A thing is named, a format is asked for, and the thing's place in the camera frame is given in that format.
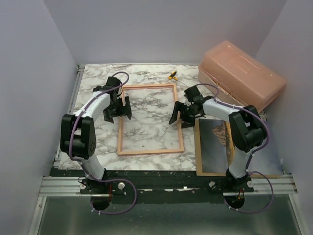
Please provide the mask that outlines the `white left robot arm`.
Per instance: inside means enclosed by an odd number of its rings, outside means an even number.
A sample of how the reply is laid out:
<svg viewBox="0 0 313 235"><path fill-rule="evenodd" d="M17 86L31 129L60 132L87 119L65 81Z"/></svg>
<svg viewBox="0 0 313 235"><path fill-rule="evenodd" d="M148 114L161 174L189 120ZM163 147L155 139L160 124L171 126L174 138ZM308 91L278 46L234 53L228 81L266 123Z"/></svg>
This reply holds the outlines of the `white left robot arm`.
<svg viewBox="0 0 313 235"><path fill-rule="evenodd" d="M60 150L77 162L86 178L92 180L91 187L104 193L109 186L106 170L96 154L95 121L102 114L104 121L114 123L115 117L132 117L130 99L122 98L123 86L129 74L119 71L108 77L104 86L93 89L90 99L74 114L65 114L61 120Z"/></svg>

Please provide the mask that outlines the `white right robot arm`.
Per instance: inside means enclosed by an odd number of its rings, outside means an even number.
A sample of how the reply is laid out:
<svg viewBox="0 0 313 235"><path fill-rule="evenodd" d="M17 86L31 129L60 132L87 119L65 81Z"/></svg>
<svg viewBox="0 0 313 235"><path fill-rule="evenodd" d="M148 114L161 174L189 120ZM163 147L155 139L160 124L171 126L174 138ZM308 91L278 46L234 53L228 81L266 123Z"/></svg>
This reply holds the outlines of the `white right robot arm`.
<svg viewBox="0 0 313 235"><path fill-rule="evenodd" d="M181 120L182 128L195 126L197 118L210 115L230 126L235 149L233 160L226 170L222 188L235 192L248 181L248 167L255 152L265 148L270 131L255 106L237 106L218 100L217 94L203 96L198 85L184 91L185 102L176 101L169 124Z"/></svg>

